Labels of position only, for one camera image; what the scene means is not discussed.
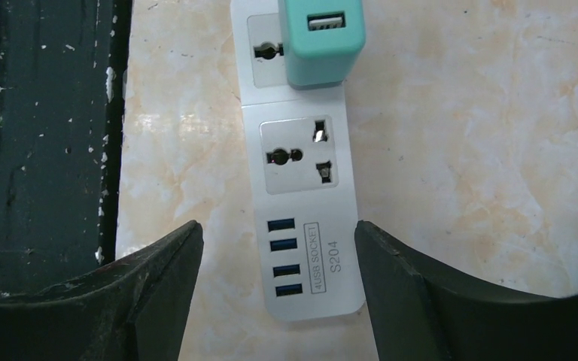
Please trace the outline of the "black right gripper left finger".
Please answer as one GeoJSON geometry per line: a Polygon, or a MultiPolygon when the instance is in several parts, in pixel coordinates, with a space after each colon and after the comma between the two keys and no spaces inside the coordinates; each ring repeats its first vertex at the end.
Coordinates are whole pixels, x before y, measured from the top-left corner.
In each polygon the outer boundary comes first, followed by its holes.
{"type": "Polygon", "coordinates": [[[0,360],[176,360],[202,236],[191,220],[78,278],[0,298],[0,360]]]}

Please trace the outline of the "white power strip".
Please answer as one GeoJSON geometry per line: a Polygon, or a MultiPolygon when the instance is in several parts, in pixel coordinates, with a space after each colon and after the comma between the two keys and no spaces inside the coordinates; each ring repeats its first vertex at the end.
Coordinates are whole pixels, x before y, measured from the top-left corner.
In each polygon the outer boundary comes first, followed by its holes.
{"type": "Polygon", "coordinates": [[[277,2],[230,13],[266,308],[286,322],[351,314],[365,295],[345,90],[287,82],[277,2]]]}

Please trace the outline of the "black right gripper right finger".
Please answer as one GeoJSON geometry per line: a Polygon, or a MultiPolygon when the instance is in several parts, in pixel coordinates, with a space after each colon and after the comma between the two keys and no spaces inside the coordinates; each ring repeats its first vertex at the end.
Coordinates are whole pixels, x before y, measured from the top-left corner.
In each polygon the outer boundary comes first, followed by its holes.
{"type": "Polygon", "coordinates": [[[354,233],[381,360],[578,360],[578,294],[476,278],[360,221],[354,233]]]}

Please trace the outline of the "teal USB charger plug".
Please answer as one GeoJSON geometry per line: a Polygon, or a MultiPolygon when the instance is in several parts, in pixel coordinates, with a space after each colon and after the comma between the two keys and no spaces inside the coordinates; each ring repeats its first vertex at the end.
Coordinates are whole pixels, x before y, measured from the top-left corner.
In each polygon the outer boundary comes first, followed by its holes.
{"type": "Polygon", "coordinates": [[[341,84],[366,43],[361,0],[278,2],[287,82],[294,89],[341,84]]]}

